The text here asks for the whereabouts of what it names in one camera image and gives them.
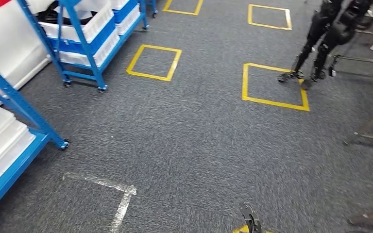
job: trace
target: gray carpet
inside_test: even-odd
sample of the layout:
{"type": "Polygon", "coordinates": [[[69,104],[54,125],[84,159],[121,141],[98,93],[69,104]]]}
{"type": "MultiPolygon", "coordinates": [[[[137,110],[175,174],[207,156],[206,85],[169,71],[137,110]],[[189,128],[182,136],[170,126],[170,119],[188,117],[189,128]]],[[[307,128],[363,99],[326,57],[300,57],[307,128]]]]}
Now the gray carpet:
{"type": "MultiPolygon", "coordinates": [[[[171,9],[193,11],[191,2],[173,0],[171,9]]],[[[289,68],[319,3],[204,0],[189,16],[163,12],[158,1],[150,30],[135,32],[105,71],[104,94],[63,88],[49,65],[21,93],[72,144],[66,151],[48,144],[9,190],[0,233],[108,232],[120,194],[64,181],[67,172],[138,189],[122,233],[230,233],[244,225],[240,201],[280,232],[358,229],[346,218],[373,210],[373,142],[342,140],[373,116],[373,64],[340,62],[337,77],[308,91],[310,112],[241,100],[243,64],[289,68]],[[248,4],[290,9],[293,30],[249,25],[248,4]],[[141,44],[182,50],[171,82],[126,73],[141,44]]],[[[282,25],[275,13],[256,20],[282,25]]],[[[349,54],[373,58],[367,39],[349,54]]],[[[165,74],[171,57],[145,51],[136,69],[165,74]]],[[[250,68],[249,95],[300,104],[295,81],[279,84],[277,74],[250,68]]]]}

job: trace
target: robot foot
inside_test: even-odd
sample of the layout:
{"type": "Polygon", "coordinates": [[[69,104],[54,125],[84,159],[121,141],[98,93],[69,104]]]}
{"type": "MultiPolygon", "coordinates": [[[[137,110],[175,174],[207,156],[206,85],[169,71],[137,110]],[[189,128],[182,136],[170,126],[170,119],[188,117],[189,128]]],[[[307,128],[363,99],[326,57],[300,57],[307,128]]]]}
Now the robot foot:
{"type": "Polygon", "coordinates": [[[278,76],[278,81],[281,83],[284,83],[290,79],[301,79],[303,76],[304,74],[300,70],[298,72],[291,71],[291,72],[280,74],[278,76]]]}
{"type": "Polygon", "coordinates": [[[309,90],[311,87],[312,87],[312,79],[305,79],[302,83],[301,83],[301,88],[305,91],[309,90]]]}

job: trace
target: white wall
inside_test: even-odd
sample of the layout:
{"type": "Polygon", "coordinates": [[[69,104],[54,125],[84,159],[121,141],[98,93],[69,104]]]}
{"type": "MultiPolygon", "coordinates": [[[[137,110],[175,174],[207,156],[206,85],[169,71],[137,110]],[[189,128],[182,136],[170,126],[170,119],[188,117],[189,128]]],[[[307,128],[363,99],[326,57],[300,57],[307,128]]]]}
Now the white wall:
{"type": "MultiPolygon", "coordinates": [[[[52,0],[29,0],[33,13],[43,11],[52,0]]],[[[47,53],[18,2],[0,7],[0,74],[21,88],[47,63],[47,53]]]]}

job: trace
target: robot leg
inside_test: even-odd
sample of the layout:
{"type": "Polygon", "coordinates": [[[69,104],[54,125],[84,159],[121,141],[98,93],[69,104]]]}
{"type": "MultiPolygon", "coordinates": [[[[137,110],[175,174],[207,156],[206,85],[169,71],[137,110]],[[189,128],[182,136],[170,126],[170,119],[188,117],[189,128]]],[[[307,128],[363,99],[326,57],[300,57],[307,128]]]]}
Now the robot leg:
{"type": "Polygon", "coordinates": [[[313,71],[311,72],[310,78],[305,79],[301,84],[301,88],[308,90],[311,88],[312,83],[316,82],[317,79],[324,79],[326,77],[325,72],[323,71],[325,61],[328,57],[328,54],[337,46],[337,42],[331,36],[326,36],[318,47],[317,58],[314,61],[313,71]]]}
{"type": "Polygon", "coordinates": [[[326,33],[326,18],[320,13],[316,13],[312,18],[311,27],[309,28],[306,44],[304,45],[301,53],[296,57],[291,72],[283,73],[278,77],[278,81],[285,82],[288,79],[302,78],[301,66],[312,52],[312,47],[318,42],[323,34],[326,33]]]}

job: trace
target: blue shelf leg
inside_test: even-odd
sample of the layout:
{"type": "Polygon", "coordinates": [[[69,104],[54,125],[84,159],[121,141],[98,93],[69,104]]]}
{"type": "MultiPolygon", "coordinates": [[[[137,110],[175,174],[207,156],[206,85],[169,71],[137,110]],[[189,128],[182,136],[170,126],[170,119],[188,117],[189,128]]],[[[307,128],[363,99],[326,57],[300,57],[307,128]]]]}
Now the blue shelf leg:
{"type": "Polygon", "coordinates": [[[9,99],[1,98],[3,104],[8,107],[13,107],[14,111],[18,110],[22,115],[26,116],[38,129],[44,134],[47,134],[57,145],[57,147],[65,149],[69,142],[65,141],[61,136],[48,124],[48,122],[18,93],[4,78],[0,77],[0,89],[3,90],[9,99]]]}
{"type": "MultiPolygon", "coordinates": [[[[58,7],[59,7],[58,25],[64,25],[64,6],[60,2],[60,3],[58,3],[58,7]]],[[[56,48],[55,48],[55,55],[56,55],[56,60],[57,61],[60,61],[59,48],[60,48],[60,44],[61,44],[61,37],[62,37],[62,27],[59,26],[58,27],[58,40],[56,41],[56,48]]]]}
{"type": "Polygon", "coordinates": [[[103,78],[102,78],[102,72],[100,71],[100,69],[98,69],[98,67],[95,63],[94,57],[91,55],[89,45],[86,41],[84,33],[82,32],[81,23],[78,19],[78,16],[76,15],[76,12],[75,12],[73,6],[69,5],[67,2],[64,2],[64,5],[65,5],[65,7],[68,11],[71,23],[72,23],[73,27],[75,28],[76,34],[78,35],[79,40],[81,41],[82,47],[84,48],[84,51],[85,51],[86,56],[88,58],[88,61],[91,64],[91,70],[92,70],[92,72],[95,76],[95,79],[96,79],[97,83],[98,83],[98,90],[99,90],[99,92],[103,93],[106,90],[107,85],[105,85],[105,83],[103,81],[103,78]]]}
{"type": "Polygon", "coordinates": [[[147,16],[146,16],[146,6],[145,6],[145,0],[140,0],[139,3],[141,4],[140,8],[141,8],[141,12],[145,13],[144,14],[144,18],[143,18],[143,21],[144,21],[144,29],[148,29],[149,28],[149,25],[148,25],[148,22],[147,22],[147,16]]]}
{"type": "Polygon", "coordinates": [[[19,5],[20,5],[22,11],[25,13],[26,18],[29,20],[29,22],[31,23],[32,27],[34,28],[34,30],[35,30],[36,34],[38,35],[39,39],[41,39],[42,43],[44,44],[44,46],[46,48],[46,51],[51,56],[53,64],[56,66],[56,68],[61,73],[62,80],[64,82],[70,83],[71,82],[70,77],[68,77],[67,75],[63,74],[63,71],[65,70],[65,68],[59,62],[59,60],[56,59],[56,56],[53,53],[53,48],[49,44],[48,40],[46,39],[46,34],[45,34],[44,30],[38,24],[38,21],[36,20],[35,16],[33,16],[31,10],[28,8],[28,3],[26,2],[26,0],[17,0],[17,1],[18,1],[19,5]]]}
{"type": "Polygon", "coordinates": [[[152,4],[152,10],[153,10],[152,17],[155,18],[155,15],[158,13],[156,9],[156,0],[151,0],[151,4],[152,4]]]}

